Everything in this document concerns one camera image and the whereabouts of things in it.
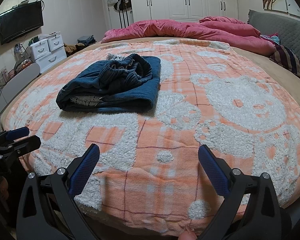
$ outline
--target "drawer handle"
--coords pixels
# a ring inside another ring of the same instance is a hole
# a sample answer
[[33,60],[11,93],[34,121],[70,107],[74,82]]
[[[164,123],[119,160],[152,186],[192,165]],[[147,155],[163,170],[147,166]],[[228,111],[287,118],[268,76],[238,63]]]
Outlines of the drawer handle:
[[49,62],[54,62],[57,59],[57,56],[54,56],[54,59],[49,59]]

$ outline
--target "drawer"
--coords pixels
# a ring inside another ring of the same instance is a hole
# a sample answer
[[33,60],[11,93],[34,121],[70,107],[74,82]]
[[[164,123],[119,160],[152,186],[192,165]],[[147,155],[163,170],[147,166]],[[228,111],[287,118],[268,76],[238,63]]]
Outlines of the drawer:
[[50,52],[48,40],[44,39],[30,45],[30,50],[31,50],[31,57],[33,60],[36,60],[44,55],[47,55]]
[[63,40],[61,35],[53,36],[52,38],[48,38],[48,44],[50,51],[54,51],[63,46]]
[[66,57],[65,48],[61,47],[53,52],[49,52],[47,55],[37,59],[35,62],[40,66],[40,73],[43,73]]

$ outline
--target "pink duvet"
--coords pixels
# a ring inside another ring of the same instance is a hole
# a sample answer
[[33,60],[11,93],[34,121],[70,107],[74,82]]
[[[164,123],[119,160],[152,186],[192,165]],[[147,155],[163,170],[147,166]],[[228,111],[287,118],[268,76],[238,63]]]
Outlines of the pink duvet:
[[259,38],[260,32],[248,24],[218,21],[180,23],[173,20],[146,20],[131,24],[125,29],[109,30],[101,43],[146,37],[179,37],[226,42],[263,56],[274,53],[274,45]]

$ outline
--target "television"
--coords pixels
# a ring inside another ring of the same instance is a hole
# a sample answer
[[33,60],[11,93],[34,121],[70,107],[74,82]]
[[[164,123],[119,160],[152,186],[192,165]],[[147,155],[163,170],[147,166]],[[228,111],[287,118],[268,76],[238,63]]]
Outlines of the television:
[[23,4],[0,14],[0,43],[5,44],[43,26],[41,1]]

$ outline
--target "denim fabric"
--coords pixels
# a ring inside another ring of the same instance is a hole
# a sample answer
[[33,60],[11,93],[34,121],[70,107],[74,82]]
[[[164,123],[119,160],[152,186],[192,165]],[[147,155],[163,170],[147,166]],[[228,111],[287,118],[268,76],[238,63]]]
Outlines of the denim fabric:
[[[64,111],[146,112],[153,108],[160,84],[160,59],[131,54],[123,61],[93,63],[66,84],[57,96]],[[97,106],[71,102],[76,96],[101,96]]]

